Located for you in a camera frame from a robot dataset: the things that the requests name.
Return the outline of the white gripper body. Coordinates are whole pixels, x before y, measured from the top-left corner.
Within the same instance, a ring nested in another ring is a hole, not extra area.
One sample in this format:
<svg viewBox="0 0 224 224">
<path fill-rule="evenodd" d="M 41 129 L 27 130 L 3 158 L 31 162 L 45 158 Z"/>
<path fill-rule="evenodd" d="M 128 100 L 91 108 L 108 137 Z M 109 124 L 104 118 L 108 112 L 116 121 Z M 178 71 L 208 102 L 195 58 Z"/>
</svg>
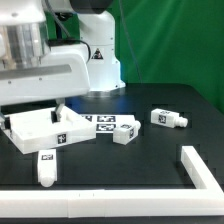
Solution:
<svg viewBox="0 0 224 224">
<path fill-rule="evenodd" d="M 84 95 L 90 90 L 84 44 L 52 47 L 38 67 L 7 70 L 0 63 L 0 106 Z"/>
</svg>

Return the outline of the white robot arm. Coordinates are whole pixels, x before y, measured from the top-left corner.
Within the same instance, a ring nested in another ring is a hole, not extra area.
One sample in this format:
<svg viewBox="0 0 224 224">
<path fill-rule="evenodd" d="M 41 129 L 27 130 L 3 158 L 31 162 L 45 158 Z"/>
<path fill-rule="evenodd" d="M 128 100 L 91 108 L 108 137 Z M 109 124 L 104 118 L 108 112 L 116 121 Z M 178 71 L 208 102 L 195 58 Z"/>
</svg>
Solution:
<svg viewBox="0 0 224 224">
<path fill-rule="evenodd" d="M 91 49 L 72 38 L 48 38 L 43 8 L 49 5 L 49 0 L 0 0 L 0 107 L 54 99 L 51 119 L 58 122 L 64 99 L 89 91 Z M 11 127 L 1 111 L 0 126 Z"/>
</svg>

